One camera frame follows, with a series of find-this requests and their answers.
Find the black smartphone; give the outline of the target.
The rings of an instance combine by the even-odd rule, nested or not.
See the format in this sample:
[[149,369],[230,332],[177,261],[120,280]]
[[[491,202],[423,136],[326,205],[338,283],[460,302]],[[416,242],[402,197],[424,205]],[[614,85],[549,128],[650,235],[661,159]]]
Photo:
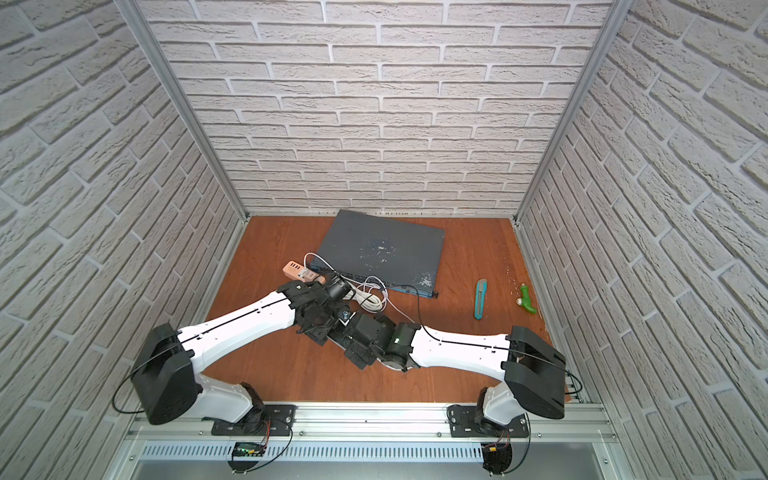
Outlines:
[[335,345],[337,345],[343,351],[347,351],[351,343],[351,340],[347,335],[343,333],[338,333],[338,332],[336,333],[330,332],[328,334],[328,339],[331,340]]

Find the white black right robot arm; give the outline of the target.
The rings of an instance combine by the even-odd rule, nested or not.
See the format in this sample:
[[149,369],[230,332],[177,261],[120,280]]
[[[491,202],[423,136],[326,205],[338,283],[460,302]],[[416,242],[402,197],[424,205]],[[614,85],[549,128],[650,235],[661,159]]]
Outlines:
[[329,337],[359,369],[375,362],[401,372],[443,367],[497,380],[479,395],[479,423],[508,426],[525,413],[565,417],[565,358],[526,327],[478,336],[355,313]]

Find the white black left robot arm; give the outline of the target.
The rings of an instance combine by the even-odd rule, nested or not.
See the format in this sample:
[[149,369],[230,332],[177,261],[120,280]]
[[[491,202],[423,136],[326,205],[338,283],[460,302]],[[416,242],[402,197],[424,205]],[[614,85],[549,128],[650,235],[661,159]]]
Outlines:
[[153,328],[129,374],[152,425],[179,418],[230,424],[255,421],[261,400],[245,383],[228,384],[204,371],[222,357],[274,332],[297,326],[323,343],[347,306],[351,285],[338,275],[321,281],[288,282],[262,299],[208,322]]

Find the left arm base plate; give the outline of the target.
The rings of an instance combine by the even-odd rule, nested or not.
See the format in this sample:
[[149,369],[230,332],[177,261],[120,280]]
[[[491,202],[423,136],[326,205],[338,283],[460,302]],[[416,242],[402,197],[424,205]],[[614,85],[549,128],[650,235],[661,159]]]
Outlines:
[[253,407],[235,423],[215,420],[213,436],[288,436],[293,426],[297,406],[294,404],[266,404]]

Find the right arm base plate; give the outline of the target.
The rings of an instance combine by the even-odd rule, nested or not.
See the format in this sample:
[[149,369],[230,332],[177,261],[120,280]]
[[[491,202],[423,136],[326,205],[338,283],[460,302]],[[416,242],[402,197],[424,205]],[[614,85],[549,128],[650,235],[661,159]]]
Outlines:
[[506,426],[486,419],[476,405],[452,404],[446,408],[452,438],[487,437],[522,439],[530,436],[526,415],[519,415]]

